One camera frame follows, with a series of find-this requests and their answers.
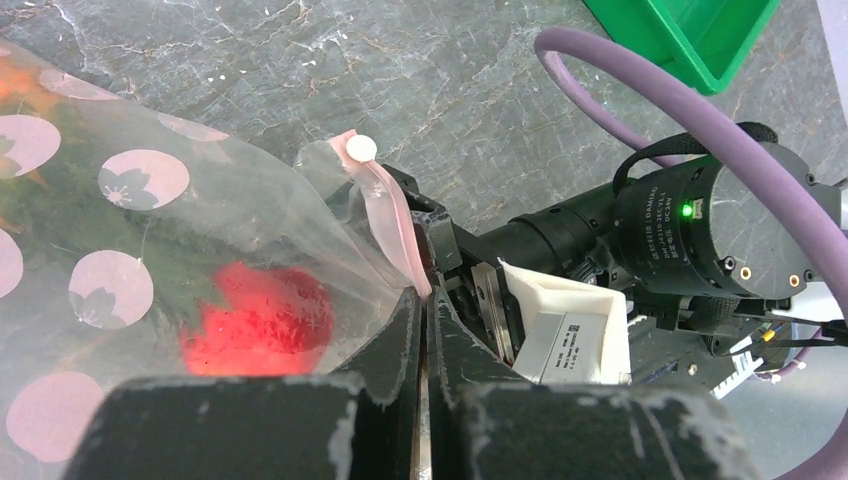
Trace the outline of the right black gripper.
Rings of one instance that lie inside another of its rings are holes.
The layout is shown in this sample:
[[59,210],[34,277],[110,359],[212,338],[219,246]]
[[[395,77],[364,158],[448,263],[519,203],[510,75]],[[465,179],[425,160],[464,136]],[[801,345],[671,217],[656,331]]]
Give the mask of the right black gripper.
[[390,165],[385,169],[406,197],[428,278],[446,290],[462,323],[512,366],[525,331],[518,301],[494,250],[457,225],[445,206],[424,195],[414,177]]

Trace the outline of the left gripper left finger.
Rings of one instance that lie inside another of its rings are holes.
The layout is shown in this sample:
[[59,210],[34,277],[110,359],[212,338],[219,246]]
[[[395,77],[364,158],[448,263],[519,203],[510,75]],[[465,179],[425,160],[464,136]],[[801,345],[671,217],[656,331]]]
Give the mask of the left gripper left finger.
[[328,374],[151,377],[113,390],[70,479],[410,479],[422,302]]

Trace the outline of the orange fake fruit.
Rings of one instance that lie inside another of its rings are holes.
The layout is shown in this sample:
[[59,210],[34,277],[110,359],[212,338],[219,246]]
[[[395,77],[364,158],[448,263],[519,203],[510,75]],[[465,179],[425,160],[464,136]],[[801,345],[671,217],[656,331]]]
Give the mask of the orange fake fruit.
[[26,114],[52,119],[63,110],[58,94],[40,82],[41,71],[11,55],[1,57],[1,114]]

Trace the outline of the clear zip top bag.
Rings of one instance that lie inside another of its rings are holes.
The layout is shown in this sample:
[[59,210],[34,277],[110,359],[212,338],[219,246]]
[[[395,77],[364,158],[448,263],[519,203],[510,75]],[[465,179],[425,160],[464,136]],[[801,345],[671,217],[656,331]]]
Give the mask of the clear zip top bag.
[[355,130],[283,161],[1,44],[1,475],[55,479],[150,376],[326,373],[432,291]]

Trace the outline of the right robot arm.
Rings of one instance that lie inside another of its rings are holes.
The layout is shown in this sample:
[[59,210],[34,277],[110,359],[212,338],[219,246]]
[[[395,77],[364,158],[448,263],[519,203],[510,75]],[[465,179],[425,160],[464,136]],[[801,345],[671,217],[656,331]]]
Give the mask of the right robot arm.
[[455,228],[428,242],[507,363],[528,358],[531,332],[510,265],[621,291],[658,328],[702,336],[712,355],[721,337],[821,281],[786,228],[687,133],[634,152],[607,184],[482,235]]

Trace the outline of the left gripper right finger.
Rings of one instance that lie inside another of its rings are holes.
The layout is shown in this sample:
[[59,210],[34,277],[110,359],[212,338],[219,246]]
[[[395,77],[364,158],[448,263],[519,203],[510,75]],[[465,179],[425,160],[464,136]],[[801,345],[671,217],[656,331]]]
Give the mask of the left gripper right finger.
[[538,386],[461,322],[427,307],[436,479],[753,479],[745,441],[712,396],[686,387]]

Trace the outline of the red fake strawberry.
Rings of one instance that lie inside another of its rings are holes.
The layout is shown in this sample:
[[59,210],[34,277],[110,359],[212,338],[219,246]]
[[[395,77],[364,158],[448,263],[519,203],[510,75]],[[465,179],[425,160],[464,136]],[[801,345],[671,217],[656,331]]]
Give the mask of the red fake strawberry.
[[212,277],[225,304],[203,304],[201,327],[183,330],[180,352],[200,376],[281,376],[313,372],[331,343],[335,311],[326,287],[300,268],[241,262]]

